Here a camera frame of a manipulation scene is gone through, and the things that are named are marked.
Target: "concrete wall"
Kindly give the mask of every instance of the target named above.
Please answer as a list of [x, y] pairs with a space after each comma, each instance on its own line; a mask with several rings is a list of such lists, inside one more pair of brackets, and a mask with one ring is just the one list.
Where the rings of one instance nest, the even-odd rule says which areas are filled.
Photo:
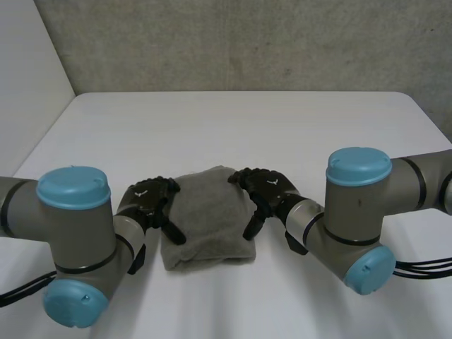
[[77, 93], [395, 90], [452, 137], [451, 0], [35, 2]]

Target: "white table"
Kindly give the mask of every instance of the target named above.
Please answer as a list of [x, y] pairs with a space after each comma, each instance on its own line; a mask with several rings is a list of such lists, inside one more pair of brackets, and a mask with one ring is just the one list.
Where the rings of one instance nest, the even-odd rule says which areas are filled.
[[[328, 156], [362, 145], [391, 157], [451, 147], [400, 93], [103, 93], [77, 97], [16, 173], [37, 179], [56, 167], [104, 170], [113, 208], [129, 184], [216, 165], [285, 173], [323, 202]], [[451, 256], [452, 226], [435, 210], [385, 218], [382, 242], [400, 260]], [[450, 338], [452, 278], [393, 277], [362, 297], [313, 256], [292, 253], [283, 227], [267, 222], [257, 258], [191, 274], [167, 273], [158, 232], [145, 268], [125, 277], [91, 329], [45, 315], [40, 293], [0, 310], [1, 337], [118, 339]], [[48, 246], [0, 239], [0, 290], [52, 269]]]

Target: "light blue cap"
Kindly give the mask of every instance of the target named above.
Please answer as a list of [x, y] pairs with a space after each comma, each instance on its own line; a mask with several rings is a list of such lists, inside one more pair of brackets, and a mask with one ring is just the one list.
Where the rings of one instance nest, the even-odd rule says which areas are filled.
[[47, 315], [66, 327], [89, 327], [107, 307], [108, 299], [101, 291], [77, 280], [54, 280], [44, 293]]
[[36, 192], [43, 203], [64, 210], [89, 210], [106, 203], [111, 195], [104, 172], [81, 166], [48, 172], [38, 181]]
[[330, 155], [326, 177], [339, 186], [365, 186], [383, 180], [392, 169], [391, 159], [385, 152], [350, 147]]
[[368, 295], [382, 287], [394, 272], [396, 258], [386, 246], [370, 250], [355, 261], [344, 277], [344, 283], [360, 295]]

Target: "robotic hand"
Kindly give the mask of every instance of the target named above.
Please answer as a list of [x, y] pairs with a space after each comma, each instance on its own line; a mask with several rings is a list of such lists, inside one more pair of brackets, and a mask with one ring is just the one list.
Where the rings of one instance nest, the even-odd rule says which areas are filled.
[[[385, 215], [435, 208], [452, 215], [452, 150], [390, 159], [373, 148], [344, 148], [328, 159], [325, 208], [300, 196], [281, 173], [243, 169], [229, 182], [239, 184], [258, 206], [246, 227], [251, 239], [266, 218], [278, 217], [289, 247], [310, 251], [348, 287], [367, 295], [394, 274], [436, 279], [452, 272], [452, 259], [421, 263], [396, 261], [382, 245]], [[439, 266], [428, 266], [442, 263]]]
[[130, 186], [118, 207], [118, 215], [141, 215], [146, 218], [148, 228], [160, 228], [163, 234], [176, 245], [185, 244], [186, 237], [168, 219], [169, 206], [174, 195], [181, 189], [173, 179], [157, 177]]
[[[266, 218], [285, 220], [294, 204], [305, 200], [284, 174], [268, 169], [245, 168], [235, 172], [228, 182], [240, 185], [257, 206], [243, 233], [246, 240], [253, 239], [261, 231]], [[307, 253], [290, 233], [286, 232], [285, 237], [291, 250], [301, 255]]]

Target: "gray cloth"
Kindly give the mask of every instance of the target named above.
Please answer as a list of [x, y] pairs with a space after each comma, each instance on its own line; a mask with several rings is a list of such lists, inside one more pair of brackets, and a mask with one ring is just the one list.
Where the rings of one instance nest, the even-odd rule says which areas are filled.
[[169, 219], [185, 234], [186, 243], [177, 246], [162, 235], [167, 270], [198, 270], [225, 259], [240, 263], [256, 258], [254, 240], [242, 236], [256, 206], [248, 194], [227, 182], [234, 172], [219, 166], [175, 179], [181, 191]]

